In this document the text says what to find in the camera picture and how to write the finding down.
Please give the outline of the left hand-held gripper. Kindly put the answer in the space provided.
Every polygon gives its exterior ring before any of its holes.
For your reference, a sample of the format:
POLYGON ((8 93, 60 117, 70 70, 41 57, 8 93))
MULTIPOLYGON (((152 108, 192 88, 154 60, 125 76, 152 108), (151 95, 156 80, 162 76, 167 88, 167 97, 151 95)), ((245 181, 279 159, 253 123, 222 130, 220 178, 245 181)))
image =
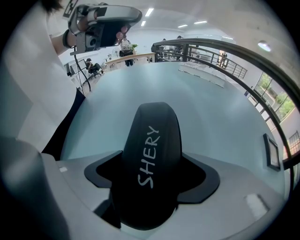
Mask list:
POLYGON ((128 32, 142 16, 142 12, 134 7, 106 3, 80 4, 77 0, 70 0, 62 15, 67 20, 69 31, 76 37, 74 53, 118 46, 122 40, 118 40, 116 34, 123 26, 127 27, 128 32), (84 16, 87 16, 89 28, 81 32, 77 24, 84 16))

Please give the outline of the person's left hand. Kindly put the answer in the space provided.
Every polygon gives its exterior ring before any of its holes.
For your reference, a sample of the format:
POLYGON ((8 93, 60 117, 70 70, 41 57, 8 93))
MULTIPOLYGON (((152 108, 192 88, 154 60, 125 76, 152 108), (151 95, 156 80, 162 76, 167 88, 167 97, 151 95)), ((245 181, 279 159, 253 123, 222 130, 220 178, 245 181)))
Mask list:
MULTIPOLYGON (((84 16, 77 24, 78 29, 81 32, 85 32, 89 28, 89 23, 87 16, 84 16)), ((126 26, 123 26, 121 30, 116 34, 116 38, 118 40, 122 40, 127 32, 128 28, 126 26)))

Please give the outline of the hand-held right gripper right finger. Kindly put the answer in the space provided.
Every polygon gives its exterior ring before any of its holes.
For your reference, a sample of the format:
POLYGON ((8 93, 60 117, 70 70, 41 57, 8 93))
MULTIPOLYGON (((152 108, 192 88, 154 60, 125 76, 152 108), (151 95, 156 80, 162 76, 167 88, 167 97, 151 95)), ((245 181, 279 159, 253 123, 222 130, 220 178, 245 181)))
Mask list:
POLYGON ((281 209, 281 191, 274 190, 248 169, 197 154, 188 156, 213 167, 220 176, 220 184, 201 204, 180 205, 164 227, 164 239, 220 240, 281 209))

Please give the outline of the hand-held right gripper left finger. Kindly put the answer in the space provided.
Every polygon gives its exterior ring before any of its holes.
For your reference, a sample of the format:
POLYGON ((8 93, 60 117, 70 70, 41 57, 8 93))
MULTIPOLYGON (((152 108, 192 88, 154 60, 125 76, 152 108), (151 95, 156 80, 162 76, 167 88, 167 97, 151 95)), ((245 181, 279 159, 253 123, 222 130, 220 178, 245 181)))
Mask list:
POLYGON ((98 188, 84 176, 84 169, 110 152, 56 161, 42 154, 46 177, 68 226, 72 240, 121 240, 121 231, 94 213, 108 199, 109 189, 98 188))

